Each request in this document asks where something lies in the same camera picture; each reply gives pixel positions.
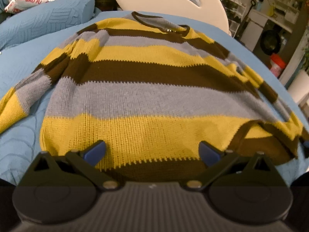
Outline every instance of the pillow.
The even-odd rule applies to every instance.
[[[0,51],[88,22],[94,7],[95,0],[55,0],[18,13],[0,24]]]

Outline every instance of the washing machine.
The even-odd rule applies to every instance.
[[[275,53],[280,55],[289,37],[289,32],[273,21],[267,20],[259,40],[253,49],[253,54],[270,68],[271,54]]]

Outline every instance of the brown stripe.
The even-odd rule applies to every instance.
[[[139,17],[144,17],[144,18],[158,18],[158,17],[153,17],[153,16],[147,16],[147,15],[142,15],[140,13],[137,13],[137,12],[132,12],[131,13],[133,18],[138,21],[139,23],[147,26],[147,27],[151,27],[151,28],[156,28],[156,29],[159,29],[161,30],[162,32],[168,32],[166,29],[162,28],[162,27],[159,27],[159,26],[155,26],[155,25],[152,25],[152,24],[149,24],[149,23],[146,23],[144,22],[143,20],[141,20]],[[182,25],[183,28],[186,28],[185,31],[176,31],[175,33],[176,34],[180,34],[182,36],[187,36],[189,31],[190,31],[190,27],[188,25]]]
[[[192,38],[192,39],[184,39],[180,36],[180,34],[170,32],[170,33],[157,33],[157,32],[148,32],[142,30],[119,30],[119,29],[111,29],[105,28],[110,36],[140,36],[154,39],[166,40],[171,43],[188,43],[196,49],[204,50],[209,54],[220,58],[226,59],[228,56],[225,55],[217,46],[213,43],[207,43],[201,38]]]
[[[200,160],[170,160],[142,162],[107,170],[106,174],[118,180],[137,182],[170,182],[194,179],[205,172],[206,165]]]
[[[254,124],[257,124],[259,121],[258,120],[250,120],[247,123],[243,124],[238,131],[235,133],[233,139],[231,140],[230,144],[228,145],[229,150],[237,151],[239,146],[241,146],[241,143],[245,139],[247,133],[251,129],[251,127]]]
[[[81,29],[80,31],[76,32],[76,34],[77,34],[77,35],[80,35],[80,34],[83,33],[83,32],[93,32],[93,31],[95,31],[95,30],[97,30],[97,29],[98,29],[98,26],[97,26],[96,23],[94,23],[94,24],[89,25],[89,26],[87,26],[86,28],[83,28],[83,29]]]
[[[63,76],[71,77],[77,84],[88,81],[139,82],[206,87],[219,91],[249,91],[237,77],[227,77],[211,66],[176,67],[156,63],[103,60],[90,62],[87,54],[71,60]]]
[[[278,94],[265,81],[260,85],[259,91],[265,95],[270,103],[276,102]]]
[[[132,13],[132,16],[139,16],[139,17],[144,17],[144,18],[163,18],[163,17],[158,17],[158,16],[151,16],[151,15],[143,15],[143,14],[140,14],[136,11],[133,11]]]
[[[288,136],[286,136],[281,130],[277,129],[272,124],[260,124],[263,129],[271,134],[273,134],[280,142],[287,147],[290,152],[294,155],[294,157],[298,157],[297,148],[299,143],[299,136],[296,136],[293,140],[290,140]]]
[[[302,128],[302,141],[309,141],[309,133],[304,127]]]
[[[290,161],[294,156],[274,136],[265,138],[245,138],[236,152],[241,156],[253,156],[261,151],[267,155],[275,165]]]
[[[228,57],[230,54],[230,51],[228,49],[225,49],[221,44],[214,42],[214,45],[223,53],[224,56]]]
[[[265,131],[273,136],[265,138],[245,138],[254,124],[259,124]],[[259,120],[248,121],[243,124],[234,135],[227,149],[236,151],[242,156],[253,156],[257,151],[268,155],[276,165],[288,162],[297,157],[299,138],[291,141],[283,132],[272,124],[264,124]]]
[[[70,57],[63,53],[60,57],[51,61],[48,65],[39,64],[33,72],[43,68],[44,73],[51,78],[51,83],[55,84],[66,70]]]

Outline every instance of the striped sweater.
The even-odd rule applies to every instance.
[[[206,168],[203,140],[243,156],[263,151],[279,165],[308,137],[267,83],[223,46],[137,12],[90,25],[52,50],[1,99],[0,133],[53,85],[42,150],[64,155],[104,140],[97,167],[120,181],[194,177]]]

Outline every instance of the white cabinet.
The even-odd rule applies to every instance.
[[[263,28],[255,22],[249,22],[240,41],[247,47],[248,50],[253,51],[261,34]]]
[[[265,26],[265,24],[268,20],[265,16],[260,15],[259,13],[257,13],[254,10],[251,10],[251,12],[249,14],[249,18],[262,27]]]

